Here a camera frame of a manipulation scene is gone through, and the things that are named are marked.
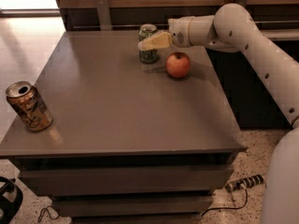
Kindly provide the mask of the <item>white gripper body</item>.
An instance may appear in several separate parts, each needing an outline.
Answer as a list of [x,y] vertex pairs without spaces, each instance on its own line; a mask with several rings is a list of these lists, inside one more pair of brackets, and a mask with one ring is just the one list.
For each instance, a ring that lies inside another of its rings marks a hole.
[[192,46],[190,40],[190,25],[192,19],[193,16],[168,20],[169,33],[176,47],[188,48]]

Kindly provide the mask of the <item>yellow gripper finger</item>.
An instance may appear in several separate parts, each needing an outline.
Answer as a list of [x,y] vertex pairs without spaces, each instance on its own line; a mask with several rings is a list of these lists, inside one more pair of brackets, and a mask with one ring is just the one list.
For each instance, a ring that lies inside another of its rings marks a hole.
[[145,38],[138,43],[138,48],[141,51],[151,49],[165,49],[172,45],[172,36],[165,31],[160,31],[152,36]]

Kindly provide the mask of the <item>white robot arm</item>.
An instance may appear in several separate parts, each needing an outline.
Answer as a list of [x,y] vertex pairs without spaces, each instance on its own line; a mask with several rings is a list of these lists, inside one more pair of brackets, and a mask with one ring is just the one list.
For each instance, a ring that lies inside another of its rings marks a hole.
[[222,6],[211,16],[170,19],[169,29],[138,43],[142,51],[171,46],[203,46],[245,56],[278,108],[291,124],[270,159],[261,224],[299,224],[299,63],[267,38],[239,4]]

